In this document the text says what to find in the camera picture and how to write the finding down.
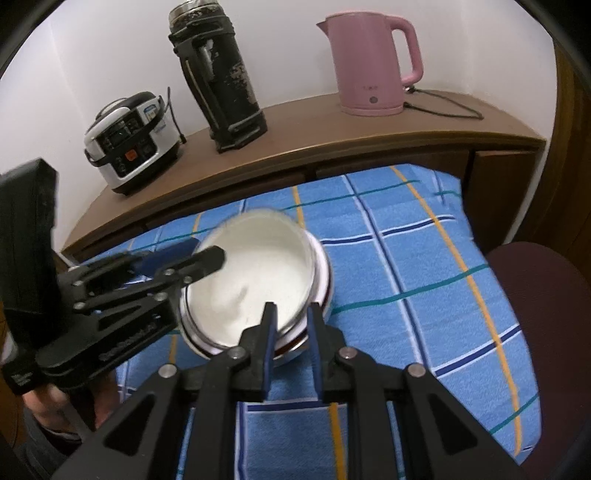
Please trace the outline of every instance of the white wall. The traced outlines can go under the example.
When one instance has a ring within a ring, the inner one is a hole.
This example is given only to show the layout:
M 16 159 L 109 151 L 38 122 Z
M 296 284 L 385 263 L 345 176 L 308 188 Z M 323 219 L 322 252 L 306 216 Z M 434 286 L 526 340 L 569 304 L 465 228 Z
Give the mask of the white wall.
M 13 155 L 16 160 L 10 162 L 0 159 L 0 171 L 49 155 L 61 174 L 58 248 L 104 186 L 81 155 L 83 131 L 101 107 L 142 90 L 163 95 L 171 86 L 183 131 L 206 127 L 167 38 L 168 12 L 179 1 L 66 0 L 0 81 L 0 100 L 10 98 L 14 104 L 0 111 L 0 125 L 11 124 L 14 132 L 7 138 L 9 150 L 19 151 L 27 142 L 26 154 Z M 316 23 L 336 11 L 366 9 L 400 15 L 415 25 L 425 64 L 421 87 L 474 93 L 541 134 L 551 134 L 548 122 L 553 122 L 556 102 L 551 41 L 513 0 L 220 1 L 235 26 L 262 106 L 336 91 L 329 42 Z M 402 38 L 395 34 L 405 72 L 410 62 Z M 518 74 L 506 75 L 515 68 Z M 35 69 L 43 80 L 21 80 Z M 532 84 L 536 88 L 527 87 L 525 94 L 514 86 Z M 39 102 L 61 105 L 59 121 L 43 116 L 40 112 L 52 109 L 36 108 Z M 24 128 L 34 112 L 36 123 Z M 31 130 L 37 133 L 33 142 L 25 140 Z

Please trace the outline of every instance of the triangular cutout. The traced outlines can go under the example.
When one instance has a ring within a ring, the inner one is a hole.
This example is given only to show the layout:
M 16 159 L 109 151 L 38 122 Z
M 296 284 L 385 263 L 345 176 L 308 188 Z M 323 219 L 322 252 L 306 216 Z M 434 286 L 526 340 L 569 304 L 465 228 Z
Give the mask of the triangular cutout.
M 448 455 L 474 448 L 478 441 L 474 434 L 457 418 L 451 409 L 436 395 L 429 395 L 429 405 L 441 436 L 443 449 Z
M 115 430 L 109 433 L 105 439 L 105 446 L 128 456 L 138 453 L 148 418 L 155 404 L 156 397 L 147 395 L 136 409 Z

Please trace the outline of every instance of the orange button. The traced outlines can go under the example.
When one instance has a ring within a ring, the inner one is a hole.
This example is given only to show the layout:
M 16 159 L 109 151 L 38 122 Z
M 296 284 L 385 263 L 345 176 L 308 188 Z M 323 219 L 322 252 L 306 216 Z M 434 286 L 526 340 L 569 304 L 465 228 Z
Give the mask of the orange button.
M 129 161 L 135 160 L 138 158 L 138 153 L 135 150 L 130 150 L 125 154 L 125 158 Z

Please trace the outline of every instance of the rice cooker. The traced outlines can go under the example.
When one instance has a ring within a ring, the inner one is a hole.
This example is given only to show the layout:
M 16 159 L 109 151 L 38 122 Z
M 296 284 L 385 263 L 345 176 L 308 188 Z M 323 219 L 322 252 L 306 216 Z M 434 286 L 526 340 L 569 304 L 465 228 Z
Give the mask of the rice cooker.
M 169 107 L 140 92 L 108 104 L 86 131 L 86 158 L 114 192 L 132 193 L 176 160 L 181 136 Z

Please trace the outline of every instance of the wooden floor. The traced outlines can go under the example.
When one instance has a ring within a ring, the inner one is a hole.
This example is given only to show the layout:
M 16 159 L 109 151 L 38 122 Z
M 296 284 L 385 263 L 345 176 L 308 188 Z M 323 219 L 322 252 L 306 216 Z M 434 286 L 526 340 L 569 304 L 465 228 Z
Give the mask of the wooden floor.
M 8 327 L 2 304 L 0 303 L 0 349 L 4 345 L 4 339 Z M 0 375 L 0 433 L 4 435 L 9 444 L 19 445 L 25 440 L 25 429 L 22 422 L 22 402 L 16 398 Z

